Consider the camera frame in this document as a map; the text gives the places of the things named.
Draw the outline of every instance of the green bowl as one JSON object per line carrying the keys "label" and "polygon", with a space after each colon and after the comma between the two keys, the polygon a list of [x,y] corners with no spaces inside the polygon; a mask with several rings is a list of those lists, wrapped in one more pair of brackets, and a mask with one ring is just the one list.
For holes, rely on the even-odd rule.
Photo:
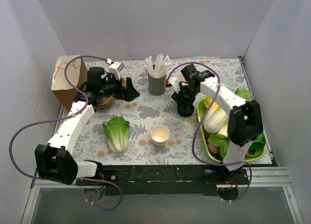
{"label": "green bowl", "polygon": [[[204,100],[205,99],[202,99],[199,101],[198,103],[198,106],[197,106],[197,111],[198,111],[198,119],[199,121],[201,121],[201,118],[203,117],[204,113],[206,112],[206,109],[207,107],[205,106],[205,103],[204,103]],[[208,153],[208,156],[210,156],[211,159],[213,159],[215,162],[221,162],[222,161],[222,157],[220,157],[220,155],[212,155],[209,150],[208,150],[208,147],[207,147],[207,142],[205,140],[205,135],[206,135],[206,131],[205,131],[205,128],[204,128],[204,123],[202,123],[201,127],[201,134],[202,134],[202,137],[203,137],[203,142],[204,142],[204,145],[205,145],[205,148],[206,148],[206,151]],[[255,161],[255,160],[258,160],[260,158],[262,158],[264,156],[264,154],[266,153],[266,147],[264,147],[261,151],[260,151],[260,154],[255,157],[255,158],[251,158],[251,159],[246,159],[245,162],[251,162],[251,161]]]}

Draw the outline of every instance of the green leaf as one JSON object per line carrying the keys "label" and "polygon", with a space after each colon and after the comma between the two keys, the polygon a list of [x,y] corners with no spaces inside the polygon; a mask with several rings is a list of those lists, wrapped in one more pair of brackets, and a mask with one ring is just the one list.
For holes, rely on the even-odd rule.
{"label": "green leaf", "polygon": [[213,134],[210,135],[210,137],[207,139],[207,142],[210,143],[211,145],[219,148],[225,141],[229,140],[228,137],[222,134]]}
{"label": "green leaf", "polygon": [[265,144],[266,143],[266,138],[264,138],[264,134],[260,133],[257,137],[257,139],[254,142],[259,142],[261,144]]}
{"label": "green leaf", "polygon": [[225,140],[219,147],[219,154],[222,159],[226,156],[228,149],[229,149],[230,140]]}
{"label": "green leaf", "polygon": [[262,150],[264,148],[265,144],[254,142],[250,147],[249,150]]}
{"label": "green leaf", "polygon": [[114,116],[107,125],[103,123],[102,126],[111,150],[115,153],[124,151],[128,145],[130,122],[126,121],[122,116]]}
{"label": "green leaf", "polygon": [[252,99],[251,92],[247,89],[237,89],[234,93],[245,100],[251,101]]}

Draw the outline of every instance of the brown paper bag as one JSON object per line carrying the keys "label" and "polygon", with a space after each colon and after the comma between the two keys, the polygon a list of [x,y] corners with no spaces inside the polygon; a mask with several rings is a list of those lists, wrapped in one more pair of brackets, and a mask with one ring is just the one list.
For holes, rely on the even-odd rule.
{"label": "brown paper bag", "polygon": [[[55,65],[52,78],[51,90],[67,111],[70,111],[77,91],[66,81],[64,69],[66,64],[77,56],[78,55],[60,56]],[[79,87],[83,82],[87,81],[87,69],[84,61],[82,59],[77,59],[72,62],[67,69],[67,76],[70,82],[76,87]]]}

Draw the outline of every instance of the white enclosure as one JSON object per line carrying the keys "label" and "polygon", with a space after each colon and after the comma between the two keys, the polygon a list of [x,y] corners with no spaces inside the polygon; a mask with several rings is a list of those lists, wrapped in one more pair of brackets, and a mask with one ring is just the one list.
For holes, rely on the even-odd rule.
{"label": "white enclosure", "polygon": [[[19,223],[31,179],[8,145],[22,126],[55,118],[50,91],[64,54],[112,59],[245,55],[246,72],[273,152],[286,166],[305,223],[311,223],[308,164],[311,0],[0,0],[0,223]],[[54,124],[21,133],[13,153],[33,174],[34,150]]]}
{"label": "white enclosure", "polygon": [[39,0],[67,54],[244,55],[273,0]]}

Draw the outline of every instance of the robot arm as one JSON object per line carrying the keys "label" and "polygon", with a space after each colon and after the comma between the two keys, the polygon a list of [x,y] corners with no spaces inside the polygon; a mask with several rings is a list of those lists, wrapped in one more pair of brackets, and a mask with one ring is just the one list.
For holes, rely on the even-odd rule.
{"label": "robot arm", "polygon": [[[175,89],[172,98],[177,102],[177,111],[183,117],[193,114],[195,96],[201,92],[214,97],[218,87],[217,78],[206,70],[199,72],[193,64],[181,70],[187,86],[182,86],[178,78],[171,78],[169,83]],[[229,116],[228,136],[230,145],[222,163],[243,162],[245,155],[257,136],[263,132],[259,103],[255,100],[247,101],[235,95],[225,86],[220,87],[216,103]],[[228,165],[227,174],[239,170],[241,164]]]}
{"label": "robot arm", "polygon": [[39,177],[68,185],[78,178],[99,178],[97,168],[101,166],[101,163],[87,160],[75,161],[71,154],[86,122],[94,115],[104,97],[112,95],[116,99],[127,102],[139,97],[131,78],[126,78],[126,88],[121,85],[120,71],[123,67],[123,63],[115,62],[108,67],[107,75],[105,75],[104,68],[89,69],[86,89],[83,91],[88,96],[86,109],[79,115],[74,115],[86,104],[84,96],[78,93],[68,114],[73,117],[63,122],[46,145],[39,144],[35,150]]}

